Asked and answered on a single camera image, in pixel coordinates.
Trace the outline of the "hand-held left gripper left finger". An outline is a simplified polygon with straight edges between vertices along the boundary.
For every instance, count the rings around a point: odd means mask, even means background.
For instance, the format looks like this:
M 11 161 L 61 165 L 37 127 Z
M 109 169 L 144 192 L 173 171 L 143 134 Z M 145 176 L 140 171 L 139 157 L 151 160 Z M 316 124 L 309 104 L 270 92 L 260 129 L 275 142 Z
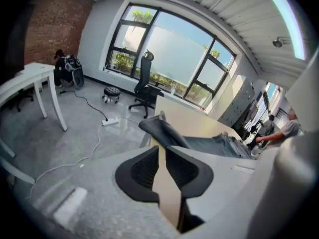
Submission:
M 50 238 L 177 238 L 152 190 L 158 147 L 90 161 L 47 189 L 33 189 L 37 224 Z

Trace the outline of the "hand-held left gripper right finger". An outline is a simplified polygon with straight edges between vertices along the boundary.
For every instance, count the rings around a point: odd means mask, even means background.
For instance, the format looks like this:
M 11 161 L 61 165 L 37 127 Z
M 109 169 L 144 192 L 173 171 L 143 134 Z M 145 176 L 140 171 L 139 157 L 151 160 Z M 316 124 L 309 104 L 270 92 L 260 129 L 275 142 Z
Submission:
M 190 231 L 209 221 L 247 184 L 258 162 L 178 146 L 165 150 L 166 168 L 181 193 L 177 229 Z

